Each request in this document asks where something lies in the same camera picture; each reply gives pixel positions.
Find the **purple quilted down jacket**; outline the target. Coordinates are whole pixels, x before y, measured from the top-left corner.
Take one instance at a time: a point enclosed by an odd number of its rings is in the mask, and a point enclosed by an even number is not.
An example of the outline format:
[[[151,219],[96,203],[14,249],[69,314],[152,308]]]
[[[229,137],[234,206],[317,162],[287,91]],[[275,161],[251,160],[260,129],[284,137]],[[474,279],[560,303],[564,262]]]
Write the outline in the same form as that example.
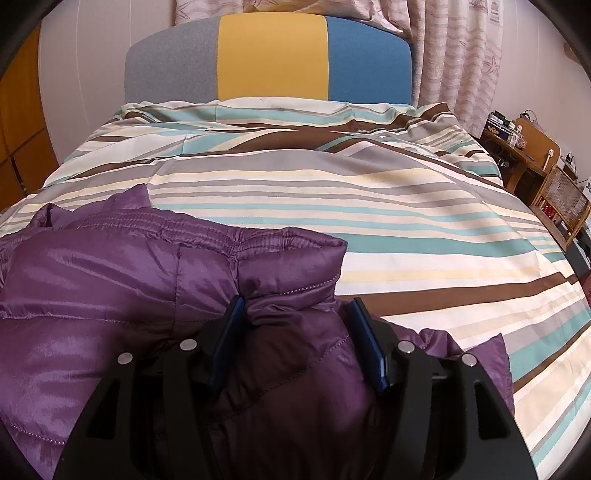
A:
[[[235,296],[247,332],[211,433],[227,479],[370,479],[375,393],[335,296],[346,243],[154,209],[138,185],[75,211],[42,207],[1,241],[1,475],[57,479],[66,442],[123,354],[204,330]],[[474,355],[510,414],[501,336],[470,350],[392,325],[429,355]]]

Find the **striped bed duvet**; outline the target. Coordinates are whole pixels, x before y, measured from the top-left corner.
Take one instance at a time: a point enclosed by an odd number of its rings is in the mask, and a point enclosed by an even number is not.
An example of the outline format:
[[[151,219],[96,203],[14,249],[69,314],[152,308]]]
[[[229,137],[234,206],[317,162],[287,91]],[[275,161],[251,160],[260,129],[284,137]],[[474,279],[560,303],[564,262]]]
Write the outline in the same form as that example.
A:
[[[137,184],[159,209],[346,240],[339,295],[387,320],[446,330],[463,347],[502,335],[538,475],[572,474],[590,421],[589,304],[446,104],[129,103],[10,207],[1,231],[45,204],[73,209]]]

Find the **pink patterned curtain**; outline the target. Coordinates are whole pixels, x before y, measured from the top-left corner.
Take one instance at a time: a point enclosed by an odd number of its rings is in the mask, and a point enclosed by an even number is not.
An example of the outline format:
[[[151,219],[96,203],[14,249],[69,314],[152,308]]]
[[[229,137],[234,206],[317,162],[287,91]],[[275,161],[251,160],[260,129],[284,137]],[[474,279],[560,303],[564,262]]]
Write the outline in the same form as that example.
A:
[[[466,131],[484,130],[502,58],[502,0],[177,1],[175,22],[254,12],[329,15],[398,35],[412,49],[412,103],[445,102]]]

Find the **wooden rattan chair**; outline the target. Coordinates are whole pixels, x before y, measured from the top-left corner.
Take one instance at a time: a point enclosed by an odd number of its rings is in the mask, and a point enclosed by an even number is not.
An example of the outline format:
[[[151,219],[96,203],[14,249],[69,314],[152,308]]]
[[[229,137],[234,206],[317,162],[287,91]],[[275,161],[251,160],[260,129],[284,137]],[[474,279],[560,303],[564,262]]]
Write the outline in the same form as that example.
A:
[[[562,169],[554,166],[530,209],[566,253],[590,214],[590,201]]]

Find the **wooden side table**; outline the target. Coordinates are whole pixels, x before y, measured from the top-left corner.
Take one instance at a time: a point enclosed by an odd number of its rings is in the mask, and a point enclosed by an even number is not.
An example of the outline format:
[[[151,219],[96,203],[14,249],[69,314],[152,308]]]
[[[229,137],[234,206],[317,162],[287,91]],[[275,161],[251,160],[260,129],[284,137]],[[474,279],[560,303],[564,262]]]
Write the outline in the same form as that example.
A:
[[[530,205],[561,153],[559,145],[529,118],[489,114],[481,144],[496,161],[507,191]]]

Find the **wooden wardrobe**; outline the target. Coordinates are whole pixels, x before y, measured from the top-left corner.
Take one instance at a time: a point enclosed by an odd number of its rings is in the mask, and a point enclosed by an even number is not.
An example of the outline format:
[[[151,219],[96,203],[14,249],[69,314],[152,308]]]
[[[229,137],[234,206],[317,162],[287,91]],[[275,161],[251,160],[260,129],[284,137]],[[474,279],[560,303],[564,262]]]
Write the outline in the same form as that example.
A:
[[[20,46],[1,76],[1,209],[39,190],[58,168],[39,85],[40,29]]]

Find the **grey yellow blue headboard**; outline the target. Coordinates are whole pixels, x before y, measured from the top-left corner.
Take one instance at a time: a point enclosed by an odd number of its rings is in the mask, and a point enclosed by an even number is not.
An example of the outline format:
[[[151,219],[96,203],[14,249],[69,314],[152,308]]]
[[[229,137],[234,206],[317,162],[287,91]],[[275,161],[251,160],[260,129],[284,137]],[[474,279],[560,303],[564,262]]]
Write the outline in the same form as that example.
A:
[[[190,21],[126,54],[128,103],[239,97],[409,104],[411,49],[400,37],[353,20],[271,12]]]

